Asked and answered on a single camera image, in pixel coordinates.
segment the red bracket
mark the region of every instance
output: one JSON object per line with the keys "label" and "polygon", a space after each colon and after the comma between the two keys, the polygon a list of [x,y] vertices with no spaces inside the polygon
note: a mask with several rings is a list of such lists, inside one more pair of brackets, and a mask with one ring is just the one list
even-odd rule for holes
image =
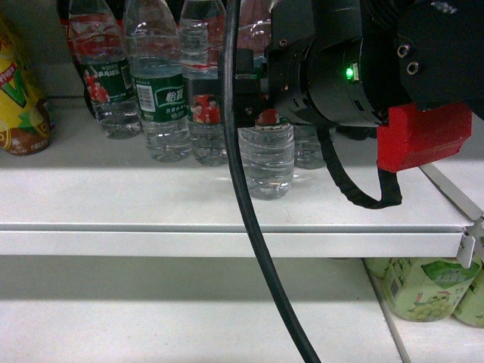
{"label": "red bracket", "polygon": [[399,172],[459,152],[472,131],[472,111],[464,103],[419,111],[415,104],[389,108],[389,124],[379,126],[378,166]]}

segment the green drink package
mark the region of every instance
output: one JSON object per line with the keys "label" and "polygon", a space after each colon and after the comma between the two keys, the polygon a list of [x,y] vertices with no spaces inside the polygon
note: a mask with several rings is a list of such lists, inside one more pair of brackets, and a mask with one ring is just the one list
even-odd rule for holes
{"label": "green drink package", "polygon": [[365,265],[368,270],[376,276],[377,278],[384,278],[386,270],[390,266],[390,258],[380,257],[380,258],[370,258],[365,259]]}
{"label": "green drink package", "polygon": [[476,256],[470,268],[456,259],[393,258],[383,280],[383,295],[400,318],[442,320],[451,316],[481,268]]}
{"label": "green drink package", "polygon": [[484,327],[484,269],[470,284],[455,308],[454,316],[472,327]]}

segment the green led light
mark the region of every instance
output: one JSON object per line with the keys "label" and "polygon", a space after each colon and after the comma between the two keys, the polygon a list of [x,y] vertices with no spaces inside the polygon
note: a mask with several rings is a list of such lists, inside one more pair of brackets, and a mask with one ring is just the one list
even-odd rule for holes
{"label": "green led light", "polygon": [[346,79],[353,79],[355,72],[352,68],[346,68]]}

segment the shelf surface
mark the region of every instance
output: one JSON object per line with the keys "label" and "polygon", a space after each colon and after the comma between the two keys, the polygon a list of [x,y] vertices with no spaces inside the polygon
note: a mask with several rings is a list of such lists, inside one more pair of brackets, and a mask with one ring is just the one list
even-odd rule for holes
{"label": "shelf surface", "polygon": [[[359,259],[279,259],[321,361],[401,362]],[[255,259],[0,256],[0,361],[302,359]]]}
{"label": "shelf surface", "polygon": [[[54,117],[48,149],[0,155],[1,254],[251,256],[227,166],[158,163],[142,135],[107,139],[84,107]],[[335,145],[378,198],[375,141]],[[325,168],[294,174],[283,198],[253,200],[276,256],[455,256],[470,224],[419,169],[399,173],[403,204],[383,210],[353,206]]]}
{"label": "shelf surface", "polygon": [[472,136],[453,157],[434,163],[452,183],[484,210],[484,121],[474,116]]}

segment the plastic water bottle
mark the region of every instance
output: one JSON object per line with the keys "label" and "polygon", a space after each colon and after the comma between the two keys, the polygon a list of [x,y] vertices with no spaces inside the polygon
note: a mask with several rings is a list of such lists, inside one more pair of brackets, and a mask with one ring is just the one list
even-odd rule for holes
{"label": "plastic water bottle", "polygon": [[293,183],[293,127],[270,109],[261,113],[255,127],[238,133],[250,195],[264,200],[284,196]]}
{"label": "plastic water bottle", "polygon": [[325,165],[318,134],[313,125],[294,126],[294,166],[318,169]]}
{"label": "plastic water bottle", "polygon": [[108,138],[141,131],[124,38],[105,0],[72,0],[70,32],[92,106]]}
{"label": "plastic water bottle", "polygon": [[266,62],[264,50],[271,42],[271,5],[273,0],[242,0],[237,47],[252,49],[254,67]]}
{"label": "plastic water bottle", "polygon": [[124,17],[129,65],[150,155],[190,156],[178,30],[165,0],[129,0]]}
{"label": "plastic water bottle", "polygon": [[[118,24],[120,24],[121,18],[123,17],[124,1],[106,0],[106,3],[110,7],[111,11],[113,12],[114,17],[118,20]],[[74,50],[74,44],[72,42],[72,39],[70,38],[69,5],[70,5],[70,0],[57,0],[56,1],[57,15],[59,16],[60,24],[64,28],[64,35],[67,40],[67,45],[69,46],[70,55],[73,59],[74,67],[76,68],[76,71],[81,77],[81,79],[84,80],[84,77],[81,71],[81,66],[79,64],[79,61],[77,60],[76,51]],[[85,105],[88,107],[88,110],[91,113],[91,115],[95,116],[94,109],[92,108],[91,96],[85,84],[84,84],[84,100],[85,100]]]}
{"label": "plastic water bottle", "polygon": [[[221,0],[185,0],[180,17],[180,46],[183,77],[218,79],[225,8]],[[195,159],[206,166],[228,162],[217,94],[195,95],[188,100],[189,129]]]}

